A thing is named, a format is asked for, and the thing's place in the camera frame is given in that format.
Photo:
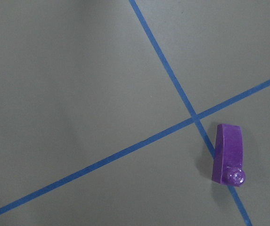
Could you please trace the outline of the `purple trapezoid block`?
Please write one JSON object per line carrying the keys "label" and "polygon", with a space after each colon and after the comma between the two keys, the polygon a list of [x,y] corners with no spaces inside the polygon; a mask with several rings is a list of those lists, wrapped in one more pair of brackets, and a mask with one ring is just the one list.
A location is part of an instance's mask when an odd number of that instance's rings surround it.
{"label": "purple trapezoid block", "polygon": [[242,186],[245,182],[243,156],[241,127],[219,124],[215,140],[212,181],[227,186]]}

